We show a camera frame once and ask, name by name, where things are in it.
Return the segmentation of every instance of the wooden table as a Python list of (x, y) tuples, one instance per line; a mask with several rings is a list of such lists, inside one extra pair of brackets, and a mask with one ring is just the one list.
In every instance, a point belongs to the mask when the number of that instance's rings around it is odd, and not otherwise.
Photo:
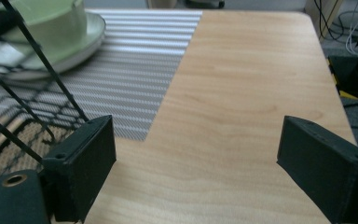
[(284, 115), (354, 142), (309, 17), (204, 11), (144, 142), (86, 223), (327, 223), (276, 163)]

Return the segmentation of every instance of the black and white striped pattern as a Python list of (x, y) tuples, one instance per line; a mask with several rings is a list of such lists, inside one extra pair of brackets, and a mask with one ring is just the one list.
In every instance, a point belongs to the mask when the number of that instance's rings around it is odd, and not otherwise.
[(88, 116), (113, 115), (116, 136), (145, 140), (201, 12), (91, 12), (105, 19), (103, 44), (62, 81)]

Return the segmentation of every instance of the black metal rack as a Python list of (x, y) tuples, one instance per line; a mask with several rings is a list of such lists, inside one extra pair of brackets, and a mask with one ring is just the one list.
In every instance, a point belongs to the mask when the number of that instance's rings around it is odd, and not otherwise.
[(74, 97), (62, 84), (41, 48), (35, 42), (22, 17), (8, 1), (0, 10), (0, 43), (6, 32), (20, 29), (26, 42), (16, 43), (31, 48), (45, 68), (35, 72), (49, 77), (34, 82), (10, 79), (26, 68), (0, 64), (0, 176), (23, 169), (41, 170), (41, 159), (88, 118)]
[[(0, 62), (0, 223), (84, 221), (116, 161), (112, 117), (87, 118), (21, 14), (1, 2), (0, 45), (29, 50), (14, 64)], [(13, 29), (26, 41), (7, 40)], [(22, 65), (35, 55), (44, 67)], [(24, 72), (47, 77), (13, 78)]]

